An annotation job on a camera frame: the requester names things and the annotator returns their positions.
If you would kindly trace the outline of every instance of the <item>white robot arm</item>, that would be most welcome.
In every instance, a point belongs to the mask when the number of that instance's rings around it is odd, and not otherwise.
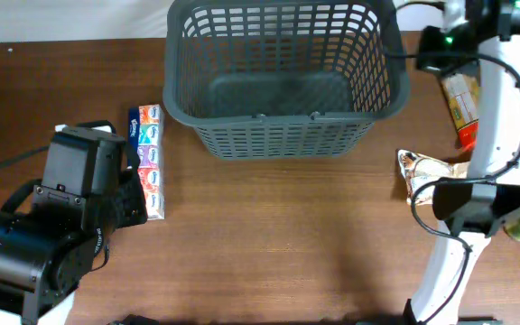
[[[135,149],[108,121],[59,125],[43,178],[25,183],[0,209],[0,324],[63,324],[80,279],[119,228],[147,221]],[[121,170],[123,154],[131,165]],[[16,212],[32,195],[29,213]]]
[[[467,8],[465,4],[463,0],[447,2],[444,12],[444,34],[454,33],[455,29],[469,24],[466,19],[467,11],[475,9]],[[513,8],[505,9],[520,11],[518,2],[510,5]],[[510,34],[509,37],[510,41],[507,38],[503,39],[504,35],[488,38],[478,44],[478,52],[504,61],[520,74],[520,35]],[[487,60],[480,62],[480,69],[480,120],[477,143],[469,167],[470,178],[484,177],[501,170],[514,158],[520,145],[520,90],[515,87],[515,79],[506,73],[503,67]],[[520,161],[515,168],[498,177],[497,184],[520,186]],[[439,231],[449,234],[447,223],[439,221]],[[466,258],[465,248],[460,242],[438,237],[421,287],[411,300],[412,313],[417,321],[427,320],[450,299],[426,324],[458,323],[460,300],[470,273],[491,240],[488,234],[474,229],[460,232],[459,237],[472,247],[469,264],[460,280],[459,288],[454,296],[450,297],[460,278],[461,266]]]

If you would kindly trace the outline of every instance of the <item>stack of tissue packs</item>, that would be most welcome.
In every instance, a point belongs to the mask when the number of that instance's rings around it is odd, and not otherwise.
[[[129,142],[140,156],[138,174],[150,220],[164,218],[163,118],[159,105],[135,107],[129,112]]]

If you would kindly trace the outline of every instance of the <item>wooden table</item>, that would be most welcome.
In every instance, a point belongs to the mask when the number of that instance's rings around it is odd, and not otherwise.
[[[162,102],[164,47],[165,40],[0,44],[0,160],[47,144],[57,124],[109,119],[126,130],[129,107]],[[411,80],[406,109],[338,159],[224,162],[169,118],[166,220],[114,234],[111,261],[84,277],[69,324],[130,313],[256,322],[402,312],[434,238],[404,203],[395,152],[460,155],[434,77],[413,71]],[[41,177],[45,157],[0,172],[0,205]],[[435,224],[430,209],[422,214]],[[460,314],[520,324],[520,244],[494,238]]]

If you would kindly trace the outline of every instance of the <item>black cable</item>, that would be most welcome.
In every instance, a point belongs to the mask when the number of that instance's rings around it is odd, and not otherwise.
[[[12,166],[12,165],[20,162],[22,160],[32,157],[32,156],[36,155],[37,153],[43,153],[44,151],[47,151],[48,149],[49,149],[49,146],[46,145],[43,147],[39,147],[37,149],[33,149],[27,153],[22,153],[18,156],[15,156],[14,158],[10,158],[5,161],[2,161],[2,162],[0,162],[0,171],[3,170],[4,168],[7,168],[9,166]]]
[[[381,40],[384,39],[383,38],[384,31],[386,30],[386,27],[388,26],[388,24],[390,24],[393,21],[393,19],[396,18],[396,13],[400,9],[402,9],[402,8],[404,8],[406,6],[409,6],[409,5],[430,5],[430,6],[433,6],[433,7],[437,7],[438,9],[441,9],[441,10],[444,9],[444,4],[440,4],[439,6],[436,6],[435,3],[426,3],[426,2],[410,2],[410,3],[407,3],[407,4],[400,5],[400,6],[398,6],[397,8],[394,9],[394,11],[389,15],[389,17],[387,17],[386,24],[382,25],[383,30],[380,33]],[[513,76],[513,78],[516,80],[515,87],[519,88],[519,90],[520,90],[520,74],[512,66],[510,66],[506,62],[504,62],[504,61],[502,61],[500,59],[497,59],[495,57],[491,57],[491,56],[486,55],[486,54],[465,53],[465,52],[457,52],[457,51],[424,52],[424,53],[415,53],[415,54],[405,54],[405,53],[392,53],[390,51],[386,51],[384,49],[384,47],[383,47],[383,53],[389,59],[400,59],[400,60],[422,59],[422,58],[451,58],[451,59],[454,58],[454,59],[486,60],[486,61],[495,63],[495,64],[503,67],[506,70],[507,73],[511,74]],[[416,220],[416,222],[424,230],[426,230],[429,234],[435,235],[435,236],[438,236],[438,237],[448,238],[448,239],[451,239],[451,240],[456,240],[456,241],[460,242],[463,245],[464,249],[465,249],[465,255],[464,255],[464,258],[463,258],[464,262],[463,262],[462,267],[460,269],[459,279],[457,280],[455,286],[453,287],[450,295],[447,297],[447,299],[443,302],[443,304],[441,304],[441,306],[431,316],[429,316],[425,320],[418,321],[419,325],[427,324],[428,322],[433,320],[449,304],[449,302],[452,300],[452,298],[456,294],[457,290],[460,288],[460,285],[461,285],[461,283],[463,281],[464,275],[467,272],[467,268],[469,267],[470,253],[472,252],[472,249],[471,249],[469,244],[464,239],[462,239],[460,237],[452,236],[450,234],[447,234],[447,233],[444,233],[444,232],[441,232],[441,231],[438,231],[438,230],[435,230],[435,229],[429,227],[426,223],[424,223],[423,220],[419,217],[419,215],[418,215],[418,213],[416,211],[416,200],[418,199],[418,196],[423,191],[427,190],[428,188],[430,188],[432,186],[437,186],[437,185],[443,185],[443,184],[474,184],[474,183],[480,183],[480,182],[495,181],[497,178],[505,175],[506,173],[511,171],[513,168],[515,168],[518,165],[519,161],[520,161],[520,144],[519,144],[519,148],[517,149],[514,158],[512,160],[510,160],[509,162],[507,162],[506,166],[504,166],[500,170],[498,170],[498,171],[496,171],[496,172],[494,172],[494,173],[492,173],[490,175],[486,175],[486,176],[480,177],[480,178],[470,178],[470,179],[456,179],[456,180],[440,179],[440,180],[437,180],[437,181],[432,181],[432,182],[424,184],[423,186],[421,186],[413,194],[413,197],[411,198],[411,201],[412,201],[411,202],[411,212],[413,213],[413,217]]]
[[[76,125],[77,127],[86,127],[86,128],[93,128],[93,127],[99,127],[99,126],[109,126],[112,129],[112,133],[116,133],[116,128],[113,124],[111,124],[107,120],[101,120],[101,121],[93,121],[93,122],[87,122],[87,123],[79,123]],[[37,149],[33,149],[31,151],[28,151],[27,153],[22,153],[18,156],[15,156],[14,158],[7,159],[5,161],[0,162],[0,171],[4,168],[7,168],[9,166],[12,166],[22,160],[25,160],[27,158],[30,158],[37,153],[43,153],[47,151],[50,147],[48,145],[45,145],[43,147],[39,147]]]
[[[41,186],[42,179],[31,180],[22,185],[15,191],[12,196],[7,199],[5,204],[1,207],[1,212],[14,214],[19,207],[25,202],[25,200],[32,195],[34,186]]]
[[[99,266],[99,267],[96,267],[95,269],[91,269],[90,272],[96,272],[97,270],[101,269],[102,267],[106,266],[107,265],[107,262],[109,262],[109,242],[107,242],[105,245],[104,245],[104,263]]]

